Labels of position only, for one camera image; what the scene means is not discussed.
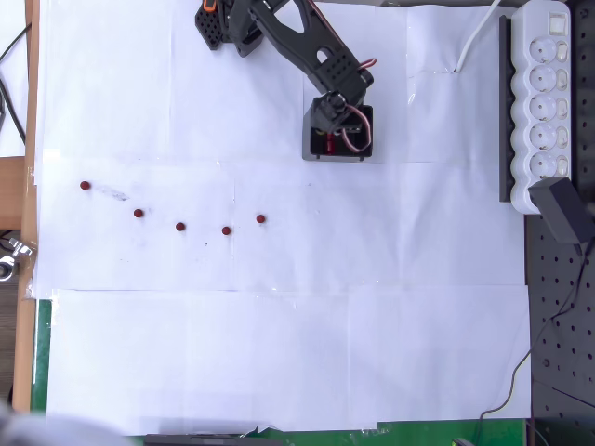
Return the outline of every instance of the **robotic arm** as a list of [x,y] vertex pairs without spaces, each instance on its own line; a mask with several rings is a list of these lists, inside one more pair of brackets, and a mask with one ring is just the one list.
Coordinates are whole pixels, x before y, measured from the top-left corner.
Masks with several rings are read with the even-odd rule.
[[[283,25],[275,12],[287,1],[205,0],[196,14],[196,27],[210,49],[233,43],[241,57],[267,36],[321,93],[304,117],[304,159],[347,156],[362,161],[372,155],[372,108],[363,102],[374,82],[367,68],[376,60],[360,63],[313,0],[294,0],[303,33]],[[322,54],[325,59],[319,60]]]

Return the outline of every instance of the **power socket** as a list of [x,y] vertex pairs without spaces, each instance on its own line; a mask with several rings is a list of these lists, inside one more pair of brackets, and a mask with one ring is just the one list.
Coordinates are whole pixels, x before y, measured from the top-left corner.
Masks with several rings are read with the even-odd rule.
[[570,27],[570,10],[558,1],[530,0],[512,15],[510,201],[522,214],[539,214],[529,195],[537,181],[571,176]]

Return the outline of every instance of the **white paper sheet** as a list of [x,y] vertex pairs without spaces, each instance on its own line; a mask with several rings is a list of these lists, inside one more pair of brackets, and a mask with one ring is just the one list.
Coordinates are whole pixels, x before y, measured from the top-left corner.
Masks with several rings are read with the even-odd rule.
[[[466,72],[428,72],[450,66],[485,8],[321,5],[356,57],[378,58],[377,157],[318,164],[301,160],[309,82],[268,43],[246,59],[206,51],[191,0],[55,3],[42,1],[36,174],[37,296],[58,298],[51,413],[141,434],[348,429],[474,418],[504,399],[528,311],[522,217],[497,202],[495,23]],[[81,30],[87,8],[96,23]],[[122,40],[139,8],[134,28],[156,35]],[[107,28],[120,40],[73,55]],[[122,291],[138,289],[153,291]],[[496,416],[528,416],[529,374]]]
[[[25,2],[0,0],[0,54],[25,28]],[[15,107],[23,129],[27,128],[27,96],[29,79],[27,76],[27,39],[22,38],[12,47],[0,62],[2,79]],[[20,139],[17,127],[5,106],[5,119],[0,126],[0,157],[23,156],[25,145]]]
[[497,184],[497,166],[401,166],[402,284],[524,282],[522,215],[498,201]]
[[[60,291],[47,412],[127,435],[475,418],[506,397],[527,316],[523,286]],[[529,372],[496,417],[530,412]]]
[[[362,287],[350,299],[351,408],[378,421],[478,418],[507,397],[529,349],[520,286]],[[530,360],[496,418],[531,412]]]
[[[366,280],[381,281],[386,286],[397,284],[399,180],[392,166],[399,151],[398,147],[392,149],[392,140],[398,134],[406,135],[404,10],[389,9],[377,20],[372,7],[343,11],[336,5],[324,6],[329,19],[345,27],[344,31],[350,28],[350,20],[356,19],[363,29],[374,29],[374,33],[360,32],[359,37],[346,35],[358,42],[355,46],[360,53],[366,47],[374,48],[374,55],[385,60],[385,67],[402,77],[398,87],[392,88],[390,72],[380,75],[377,88],[390,93],[385,97],[377,93],[369,102],[382,111],[376,127],[376,147],[386,154],[385,163],[349,165],[301,160],[306,79],[270,43],[265,42],[245,59],[238,58],[228,46],[222,48],[222,53],[211,52],[193,23],[183,19],[192,17],[195,2],[171,5],[171,11],[153,11],[147,16],[163,21],[162,15],[171,14],[176,23],[172,27],[171,54],[167,57],[163,51],[157,56],[167,59],[170,65],[171,85],[170,81],[165,84],[152,78],[163,82],[162,88],[172,89],[170,118],[151,109],[136,111],[141,121],[153,119],[156,126],[169,128],[166,133],[170,138],[159,150],[160,156],[152,146],[143,152],[142,139],[130,141],[127,135],[122,135],[123,142],[117,148],[114,141],[104,138],[97,138],[91,146],[70,140],[78,129],[83,131],[93,125],[92,116],[73,116],[78,124],[70,129],[71,142],[60,146],[52,141],[58,141],[64,129],[46,120],[46,135],[41,138],[45,162],[41,164],[39,191],[40,245],[44,247],[37,262],[36,295],[50,297],[56,289],[334,292]],[[65,66],[85,65],[83,59],[71,60],[73,50],[67,52],[60,44],[69,38],[68,45],[72,45],[70,37],[78,29],[63,31],[70,23],[60,21],[64,19],[56,20],[59,26],[54,29],[51,18],[64,15],[63,7],[46,8],[51,24],[47,46],[59,51],[53,55],[49,49],[48,57]],[[111,7],[98,10],[107,17]],[[287,14],[287,21],[299,20],[298,13],[291,9],[282,9],[280,14]],[[391,33],[396,44],[376,46],[380,35]],[[87,38],[94,35],[89,31],[84,34]],[[93,72],[86,73],[90,70],[86,67],[79,73],[60,75],[77,79],[103,77],[102,72],[122,64],[121,53],[125,51],[118,52],[111,64],[89,63]],[[138,53],[150,53],[150,49],[144,47]],[[271,79],[263,82],[266,73]],[[126,93],[127,85],[113,79],[119,85],[102,91],[115,104],[118,95]],[[47,107],[51,96],[47,96]],[[79,106],[95,107],[96,95],[76,96]],[[54,100],[57,103],[52,108],[66,106],[63,95]],[[110,125],[111,120],[120,123],[128,114],[125,105],[109,117],[100,117],[100,125]],[[58,119],[58,115],[51,113],[47,119]],[[121,130],[115,125],[110,138],[122,134]],[[112,149],[101,151],[100,145]],[[83,161],[83,157],[93,161]],[[217,179],[217,172],[225,172],[221,180],[224,184]],[[97,183],[99,188],[92,186],[91,191],[82,192],[77,187],[82,180]],[[122,191],[130,200],[118,203],[94,198],[104,197],[108,187]],[[151,212],[138,221],[131,216],[135,208]],[[267,217],[266,225],[256,223],[258,214]],[[173,230],[177,221],[187,225],[184,234]],[[221,236],[223,226],[232,228],[232,237]],[[196,253],[196,246],[204,252]],[[171,273],[153,274],[148,280],[146,271],[156,258],[170,265]],[[69,264],[65,268],[61,266],[64,262]],[[98,269],[106,273],[97,274]]]

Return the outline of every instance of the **black wire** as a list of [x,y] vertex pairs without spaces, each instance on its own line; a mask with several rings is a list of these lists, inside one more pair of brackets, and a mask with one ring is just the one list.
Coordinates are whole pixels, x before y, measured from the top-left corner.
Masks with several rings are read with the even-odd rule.
[[2,83],[2,79],[0,79],[0,100],[3,100],[7,104],[8,113],[10,113],[10,117],[12,118],[12,121],[15,123],[17,131],[20,135],[20,139],[22,139],[22,142],[24,144],[25,131],[22,129],[22,125],[20,124],[19,118],[17,117],[17,112],[15,111],[15,108],[12,105],[12,101],[10,100],[10,96],[8,95],[7,88]]
[[[7,235],[12,232],[12,230],[5,230],[4,232],[0,233],[0,241],[6,241],[6,242],[10,242],[10,240],[7,238]],[[9,248],[6,248],[1,242],[0,242],[0,249],[2,249],[3,251],[6,251],[7,253],[12,254],[15,250],[12,246],[10,246]]]
[[562,303],[562,306],[560,307],[560,309],[558,310],[558,312],[556,314],[554,314],[553,316],[549,317],[545,321],[545,323],[541,327],[541,330],[539,330],[539,333],[535,337],[535,341],[533,341],[533,344],[531,344],[531,346],[529,347],[529,351],[527,351],[527,354],[524,355],[524,357],[521,359],[521,361],[517,364],[517,366],[512,371],[512,378],[510,379],[510,391],[509,391],[509,395],[506,397],[506,399],[504,400],[504,402],[502,404],[500,404],[498,407],[496,407],[495,409],[490,409],[488,411],[484,411],[480,415],[480,419],[479,419],[478,426],[477,426],[478,433],[475,436],[476,437],[475,444],[477,446],[479,446],[480,439],[482,438],[482,423],[483,423],[483,418],[486,415],[488,415],[489,413],[494,413],[494,412],[498,412],[498,411],[502,410],[509,403],[510,398],[512,397],[512,390],[514,389],[514,378],[515,378],[515,376],[517,374],[517,371],[519,370],[519,368],[521,368],[522,364],[526,361],[526,359],[529,357],[529,355],[533,351],[533,348],[536,346],[537,341],[539,340],[539,338],[543,334],[543,332],[546,329],[546,327],[548,326],[548,324],[550,322],[553,322],[554,319],[556,319],[556,318],[558,318],[558,317],[560,317],[560,316],[568,313],[568,311],[570,311],[571,309],[573,309],[575,307],[575,302],[572,302],[571,305],[570,305],[570,307],[568,309],[564,310],[564,307],[566,306],[566,304],[570,300],[570,296],[573,294],[573,292],[575,292],[575,299],[574,299],[574,301],[576,301],[577,298],[578,298],[578,290],[579,290],[579,287],[580,287],[580,281],[583,278],[583,271],[585,270],[585,265],[587,264],[587,257],[590,254],[591,249],[593,248],[593,243],[594,242],[595,242],[595,240],[590,240],[588,242],[587,249],[585,250],[585,254],[583,256],[583,261],[581,262],[580,271],[578,272],[578,277],[576,278],[576,282],[573,285],[573,287],[571,288],[570,293],[568,293],[568,296],[564,299],[564,302]]
[[[21,39],[21,37],[23,35],[25,35],[27,33],[27,31],[29,31],[30,29],[31,29],[31,23],[29,23],[27,26],[25,26],[25,29],[19,33],[19,35],[15,38],[15,40],[13,40],[10,43],[10,45],[4,51],[4,53],[2,53],[2,56],[0,56],[0,62],[8,54],[8,51],[10,51],[10,49],[19,41],[19,39]],[[20,124],[19,118],[17,117],[17,113],[15,112],[14,106],[12,105],[12,101],[10,100],[10,96],[8,95],[7,88],[2,83],[2,79],[0,79],[0,97],[1,97],[0,100],[3,100],[7,104],[8,113],[10,113],[10,117],[12,118],[12,121],[15,123],[15,126],[17,127],[17,131],[19,132],[19,135],[20,135],[20,139],[22,139],[22,142],[24,144],[25,131],[22,129],[22,125]]]
[[4,53],[2,53],[2,56],[0,56],[0,62],[5,57],[5,55],[8,54],[8,51],[10,51],[10,48],[12,48],[19,41],[19,39],[24,34],[26,34],[30,29],[31,29],[31,23],[29,23],[27,26],[25,26],[25,29],[22,30],[17,37],[15,37],[15,40],[13,40],[12,42],[10,42],[10,45],[8,46],[8,48],[5,49]]

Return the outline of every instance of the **green cutting mat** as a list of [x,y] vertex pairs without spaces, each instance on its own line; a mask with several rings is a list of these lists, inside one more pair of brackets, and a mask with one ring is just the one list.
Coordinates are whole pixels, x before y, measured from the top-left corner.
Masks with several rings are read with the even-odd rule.
[[[37,305],[37,350],[31,408],[34,411],[45,412],[52,306],[49,301],[38,301]],[[524,420],[484,421],[482,441],[477,446],[524,446],[524,426]],[[377,430],[279,432],[267,429],[251,436],[281,439],[284,446],[450,446],[455,438],[473,440],[476,427],[477,421],[380,423]]]

